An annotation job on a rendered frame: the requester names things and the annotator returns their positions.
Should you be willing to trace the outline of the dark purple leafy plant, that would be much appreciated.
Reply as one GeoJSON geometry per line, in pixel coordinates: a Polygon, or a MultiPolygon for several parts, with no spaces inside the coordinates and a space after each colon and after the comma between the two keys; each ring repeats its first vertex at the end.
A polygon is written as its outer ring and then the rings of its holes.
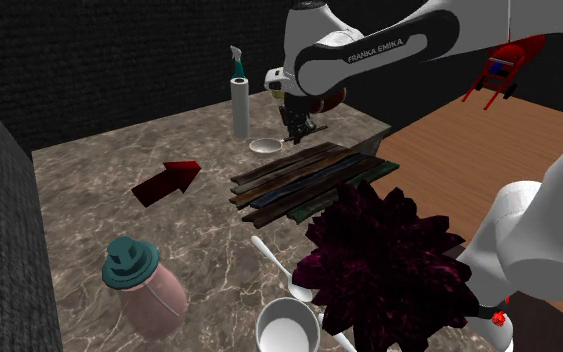
{"type": "Polygon", "coordinates": [[[380,198],[363,181],[337,193],[309,225],[316,248],[293,272],[294,284],[316,290],[329,334],[352,329],[357,352],[425,352],[438,330],[477,315],[470,268],[446,254],[464,241],[448,217],[419,217],[399,188],[380,198]]]}

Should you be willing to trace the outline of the white spoon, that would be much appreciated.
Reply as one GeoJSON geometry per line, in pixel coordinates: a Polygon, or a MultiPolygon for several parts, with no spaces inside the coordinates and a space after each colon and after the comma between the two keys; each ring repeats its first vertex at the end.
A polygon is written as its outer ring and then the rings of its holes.
{"type": "Polygon", "coordinates": [[[287,288],[290,294],[297,300],[301,302],[311,302],[313,299],[313,293],[310,289],[298,286],[293,283],[292,274],[281,264],[281,262],[276,258],[276,256],[271,252],[271,250],[265,245],[265,243],[256,235],[251,237],[252,244],[269,260],[271,260],[278,269],[287,278],[287,288]]]}

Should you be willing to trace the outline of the dark red arrow block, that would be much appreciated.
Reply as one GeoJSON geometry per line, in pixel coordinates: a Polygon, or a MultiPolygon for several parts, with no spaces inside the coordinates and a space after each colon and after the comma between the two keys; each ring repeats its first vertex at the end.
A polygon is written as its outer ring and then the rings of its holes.
{"type": "Polygon", "coordinates": [[[144,207],[149,207],[176,190],[185,193],[201,170],[196,161],[165,162],[164,167],[161,173],[131,189],[144,207]]]}

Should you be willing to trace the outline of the small silver pan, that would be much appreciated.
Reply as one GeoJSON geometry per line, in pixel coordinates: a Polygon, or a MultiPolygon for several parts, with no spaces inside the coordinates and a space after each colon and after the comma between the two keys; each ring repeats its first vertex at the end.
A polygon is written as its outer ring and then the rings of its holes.
{"type": "Polygon", "coordinates": [[[255,153],[271,154],[281,151],[283,145],[291,141],[291,138],[257,138],[249,143],[249,149],[255,153]]]}

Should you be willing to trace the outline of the white paper towel roll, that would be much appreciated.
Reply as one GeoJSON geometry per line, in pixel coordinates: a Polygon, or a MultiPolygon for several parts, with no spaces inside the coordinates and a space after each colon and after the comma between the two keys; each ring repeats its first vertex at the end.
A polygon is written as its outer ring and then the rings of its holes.
{"type": "Polygon", "coordinates": [[[249,82],[238,77],[230,80],[233,131],[236,138],[249,137],[249,82]]]}

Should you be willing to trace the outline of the teal and white spray bottle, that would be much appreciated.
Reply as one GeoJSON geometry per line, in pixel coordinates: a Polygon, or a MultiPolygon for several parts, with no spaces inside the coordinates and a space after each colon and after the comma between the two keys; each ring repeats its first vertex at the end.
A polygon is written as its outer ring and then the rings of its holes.
{"type": "Polygon", "coordinates": [[[234,74],[232,78],[245,78],[245,73],[241,62],[242,51],[235,46],[231,46],[230,50],[232,53],[232,60],[234,63],[234,74]]]}

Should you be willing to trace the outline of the red round object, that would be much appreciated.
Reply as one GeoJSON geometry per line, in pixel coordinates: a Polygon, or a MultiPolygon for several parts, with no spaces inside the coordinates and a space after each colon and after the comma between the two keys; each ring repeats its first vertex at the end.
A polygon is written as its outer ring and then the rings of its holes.
{"type": "Polygon", "coordinates": [[[334,93],[314,97],[311,102],[310,113],[318,114],[330,111],[341,104],[345,100],[346,95],[346,89],[343,88],[334,93]]]}

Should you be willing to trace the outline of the white cup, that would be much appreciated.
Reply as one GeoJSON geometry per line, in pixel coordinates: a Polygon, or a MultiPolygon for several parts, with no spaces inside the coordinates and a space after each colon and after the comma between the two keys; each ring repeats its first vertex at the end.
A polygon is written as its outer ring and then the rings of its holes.
{"type": "Polygon", "coordinates": [[[318,352],[321,327],[303,302],[282,297],[260,311],[255,325],[259,352],[318,352]]]}

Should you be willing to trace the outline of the pink jar with teal lid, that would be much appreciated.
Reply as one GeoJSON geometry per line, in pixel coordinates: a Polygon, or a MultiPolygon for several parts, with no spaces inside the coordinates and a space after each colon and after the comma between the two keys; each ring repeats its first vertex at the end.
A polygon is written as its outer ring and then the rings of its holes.
{"type": "Polygon", "coordinates": [[[184,289],[150,243],[126,236],[114,239],[107,247],[102,280],[118,293],[122,312],[146,339],[165,338],[185,318],[184,289]]]}

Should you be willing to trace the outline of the dark wooden plank board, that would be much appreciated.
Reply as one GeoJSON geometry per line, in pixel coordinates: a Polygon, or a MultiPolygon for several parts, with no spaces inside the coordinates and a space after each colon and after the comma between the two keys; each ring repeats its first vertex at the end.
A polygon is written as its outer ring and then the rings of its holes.
{"type": "Polygon", "coordinates": [[[398,168],[396,163],[325,142],[232,177],[235,187],[229,202],[239,209],[251,207],[242,220],[257,229],[281,217],[300,223],[337,199],[338,183],[373,182],[398,168]]]}

